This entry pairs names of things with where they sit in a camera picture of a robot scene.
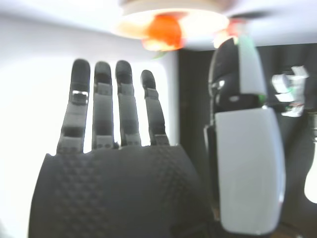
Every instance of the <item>light bulb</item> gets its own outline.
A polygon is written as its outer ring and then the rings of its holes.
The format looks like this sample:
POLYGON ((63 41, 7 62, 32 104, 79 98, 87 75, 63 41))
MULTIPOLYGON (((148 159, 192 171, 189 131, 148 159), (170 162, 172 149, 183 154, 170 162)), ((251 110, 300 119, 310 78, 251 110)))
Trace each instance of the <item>light bulb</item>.
POLYGON ((314 153, 314 161, 311 169, 309 170, 306 182, 305 182, 305 188, 304 193, 305 196, 313 203, 317 203, 317 147, 315 142, 315 153, 314 153))

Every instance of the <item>white surface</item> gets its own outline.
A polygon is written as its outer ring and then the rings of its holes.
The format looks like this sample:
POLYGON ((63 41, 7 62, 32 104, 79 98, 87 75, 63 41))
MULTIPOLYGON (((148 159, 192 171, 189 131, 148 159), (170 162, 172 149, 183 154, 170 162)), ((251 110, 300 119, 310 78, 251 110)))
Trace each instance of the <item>white surface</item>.
POLYGON ((217 113, 220 219, 229 232, 260 235, 279 221, 285 191, 282 140, 272 109, 217 113))
POLYGON ((317 146, 315 143, 314 161, 313 161, 313 165, 311 169, 309 170, 307 174, 305 188, 304 188, 304 193, 306 198, 308 198, 313 203, 317 203, 316 181, 317 181, 317 146))
MULTIPOLYGON (((316 0, 235 0, 225 12, 233 14, 269 10, 248 26, 257 46, 317 43, 316 0)), ((0 0, 0 12, 40 21, 108 32, 121 14, 118 0, 0 0)), ((212 22, 206 22, 208 28, 212 22)), ((213 49, 213 36, 189 39, 196 50, 213 49)))
POLYGON ((239 79, 241 94, 267 95, 259 52, 245 35, 238 38, 239 79))
MULTIPOLYGON (((178 96, 175 54, 152 60, 155 54, 138 41, 0 17, 0 237, 25 238, 34 186, 47 152, 54 154, 68 102, 73 61, 91 65, 109 62, 114 79, 118 60, 131 63, 142 144, 149 143, 143 69, 156 78, 166 132, 178 142, 178 96)), ((115 139, 120 140, 116 83, 114 87, 115 139)), ((85 151, 91 148, 90 97, 85 151)))

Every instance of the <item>orange object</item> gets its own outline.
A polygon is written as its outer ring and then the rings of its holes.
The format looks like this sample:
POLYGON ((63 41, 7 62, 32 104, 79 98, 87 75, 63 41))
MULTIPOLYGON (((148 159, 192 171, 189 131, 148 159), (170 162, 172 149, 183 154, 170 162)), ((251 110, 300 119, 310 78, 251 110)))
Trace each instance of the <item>orange object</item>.
POLYGON ((147 28, 143 46, 150 51, 174 51, 183 48, 182 29, 177 17, 158 15, 147 28))

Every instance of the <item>white rounded object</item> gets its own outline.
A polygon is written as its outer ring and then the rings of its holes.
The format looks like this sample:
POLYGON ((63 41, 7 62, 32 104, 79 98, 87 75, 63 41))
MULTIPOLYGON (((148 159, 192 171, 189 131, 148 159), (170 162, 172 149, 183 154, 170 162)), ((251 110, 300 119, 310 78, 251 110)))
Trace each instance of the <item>white rounded object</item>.
POLYGON ((216 0, 133 0, 122 7, 113 33, 134 39, 146 38, 148 26, 160 14, 179 16, 183 38, 210 36, 229 24, 216 0))

